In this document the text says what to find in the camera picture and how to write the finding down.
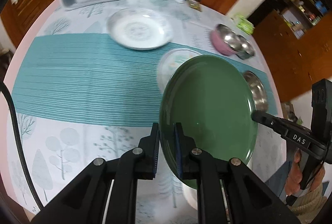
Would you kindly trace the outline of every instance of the pink bowl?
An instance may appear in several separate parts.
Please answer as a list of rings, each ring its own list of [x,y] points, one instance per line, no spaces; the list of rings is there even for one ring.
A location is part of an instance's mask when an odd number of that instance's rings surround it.
[[[217,51],[219,51],[221,54],[230,56],[232,54],[236,54],[236,51],[232,50],[230,46],[222,40],[222,38],[219,36],[219,33],[216,30],[211,31],[210,39]]]

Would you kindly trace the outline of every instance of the stainless steel bowl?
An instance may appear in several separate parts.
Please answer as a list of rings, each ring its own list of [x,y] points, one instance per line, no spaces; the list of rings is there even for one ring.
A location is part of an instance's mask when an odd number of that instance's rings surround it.
[[[241,43],[236,33],[233,32],[229,27],[223,24],[218,24],[216,27],[217,32],[221,39],[228,44],[228,46],[235,52],[242,50]]]
[[[241,58],[242,60],[248,59],[255,55],[255,50],[251,46],[245,37],[242,35],[237,35],[239,42],[241,44],[242,50],[240,50],[236,55]]]
[[[251,71],[243,73],[243,77],[251,90],[256,110],[266,112],[268,110],[268,96],[261,80]]]

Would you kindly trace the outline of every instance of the human hand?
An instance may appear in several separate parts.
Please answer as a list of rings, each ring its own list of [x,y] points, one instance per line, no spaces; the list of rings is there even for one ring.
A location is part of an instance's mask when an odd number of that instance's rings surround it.
[[[301,160],[301,153],[300,153],[300,150],[297,150],[294,155],[292,167],[290,169],[290,172],[288,174],[288,178],[287,178],[286,184],[285,184],[285,192],[288,196],[292,195],[300,190],[300,182],[302,180],[302,172],[298,165],[300,160]],[[325,169],[324,169],[324,166],[322,166],[320,171],[317,173],[317,175],[313,179],[313,182],[310,186],[309,191],[315,190],[322,183],[324,175],[325,175]]]

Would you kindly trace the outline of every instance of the teal placemat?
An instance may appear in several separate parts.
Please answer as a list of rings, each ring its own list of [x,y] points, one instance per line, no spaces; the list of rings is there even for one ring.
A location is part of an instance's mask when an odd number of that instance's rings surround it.
[[[155,50],[130,50],[108,34],[36,37],[14,84],[16,111],[66,122],[150,127],[158,121],[162,98],[157,84],[159,61],[169,50],[183,47],[187,46],[168,43]],[[220,57],[240,72],[254,72],[267,90],[268,112],[277,114],[267,75]]]

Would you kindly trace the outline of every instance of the wooden cupboard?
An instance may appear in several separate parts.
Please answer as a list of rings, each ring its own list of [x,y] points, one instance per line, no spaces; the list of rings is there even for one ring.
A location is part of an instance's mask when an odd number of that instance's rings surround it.
[[[322,78],[332,77],[332,13],[300,39],[274,10],[256,26],[253,37],[276,84],[281,102],[311,90]]]
[[[15,47],[18,47],[31,25],[53,1],[17,0],[16,4],[12,4],[9,0],[6,3],[0,17]]]

